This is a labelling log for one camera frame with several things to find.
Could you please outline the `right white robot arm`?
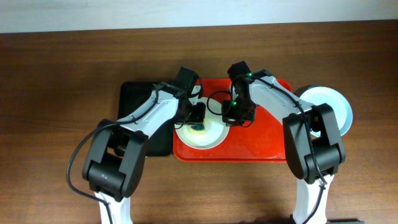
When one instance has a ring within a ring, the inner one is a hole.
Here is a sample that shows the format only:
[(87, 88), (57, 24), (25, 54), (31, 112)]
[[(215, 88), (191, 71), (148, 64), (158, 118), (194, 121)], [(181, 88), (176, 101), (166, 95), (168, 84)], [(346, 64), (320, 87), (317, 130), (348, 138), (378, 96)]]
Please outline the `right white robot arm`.
[(222, 105), (223, 122), (249, 127), (258, 106), (283, 127), (285, 158), (297, 178), (293, 223), (327, 223), (330, 182), (345, 161), (345, 149), (332, 107), (301, 100), (267, 70), (229, 68), (230, 100)]

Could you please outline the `light blue plate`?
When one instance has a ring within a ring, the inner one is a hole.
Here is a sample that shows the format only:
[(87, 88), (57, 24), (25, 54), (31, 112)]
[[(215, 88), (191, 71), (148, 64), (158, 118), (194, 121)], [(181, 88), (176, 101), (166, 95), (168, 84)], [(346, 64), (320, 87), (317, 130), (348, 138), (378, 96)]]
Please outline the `light blue plate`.
[(325, 86), (314, 86), (298, 94), (301, 99), (314, 105), (327, 103), (335, 112), (340, 135), (345, 135), (353, 123), (353, 111), (348, 100), (338, 91)]

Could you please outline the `white plate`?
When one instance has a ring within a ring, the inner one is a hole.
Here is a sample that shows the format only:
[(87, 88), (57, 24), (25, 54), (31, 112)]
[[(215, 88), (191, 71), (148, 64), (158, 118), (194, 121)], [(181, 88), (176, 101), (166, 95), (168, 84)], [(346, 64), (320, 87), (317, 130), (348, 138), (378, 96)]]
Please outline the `white plate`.
[[(206, 105), (207, 99), (206, 97), (202, 97), (198, 102)], [(209, 112), (207, 107), (203, 124), (205, 125), (205, 134), (190, 133), (188, 130), (192, 125), (187, 124), (183, 126), (176, 124), (174, 128), (176, 129), (178, 138), (185, 145), (199, 150), (211, 149), (221, 144), (228, 135), (229, 127), (222, 121), (222, 117)]]

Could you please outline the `red plastic tray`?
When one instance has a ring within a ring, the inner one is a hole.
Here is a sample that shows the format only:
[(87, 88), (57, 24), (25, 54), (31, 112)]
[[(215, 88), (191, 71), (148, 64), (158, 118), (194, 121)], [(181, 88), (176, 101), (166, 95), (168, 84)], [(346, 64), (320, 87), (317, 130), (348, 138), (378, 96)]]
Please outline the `red plastic tray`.
[(224, 141), (211, 149), (187, 146), (175, 131), (173, 153), (184, 162), (285, 162), (283, 127), (258, 106), (250, 127), (229, 127)]

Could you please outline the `black rectangular tray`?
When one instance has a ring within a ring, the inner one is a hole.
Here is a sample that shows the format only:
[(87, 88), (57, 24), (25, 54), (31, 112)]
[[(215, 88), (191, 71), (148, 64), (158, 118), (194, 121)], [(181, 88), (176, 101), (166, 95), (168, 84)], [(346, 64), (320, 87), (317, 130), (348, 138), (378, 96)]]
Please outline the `black rectangular tray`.
[[(134, 112), (150, 97), (154, 84), (159, 82), (125, 82), (121, 85), (119, 96), (118, 119)], [(165, 122), (149, 139), (148, 157), (169, 156), (173, 149), (174, 124)]]

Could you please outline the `green yellow sponge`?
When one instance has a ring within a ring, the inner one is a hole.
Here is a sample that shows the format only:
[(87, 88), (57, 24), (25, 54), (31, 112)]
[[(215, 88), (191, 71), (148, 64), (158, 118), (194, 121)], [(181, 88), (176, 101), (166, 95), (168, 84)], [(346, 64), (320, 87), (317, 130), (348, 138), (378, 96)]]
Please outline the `green yellow sponge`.
[(192, 134), (205, 134), (205, 125), (204, 124), (195, 124), (189, 127), (188, 130)]

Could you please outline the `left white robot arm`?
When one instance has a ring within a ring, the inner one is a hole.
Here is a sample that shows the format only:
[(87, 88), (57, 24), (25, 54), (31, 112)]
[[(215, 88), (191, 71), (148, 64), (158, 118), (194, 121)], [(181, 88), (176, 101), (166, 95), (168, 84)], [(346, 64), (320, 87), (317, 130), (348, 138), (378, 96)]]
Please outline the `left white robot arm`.
[(152, 135), (171, 120), (189, 123), (203, 88), (192, 84), (155, 84), (148, 99), (131, 114), (102, 120), (88, 135), (92, 140), (83, 165), (102, 223), (131, 223), (131, 195), (141, 180)]

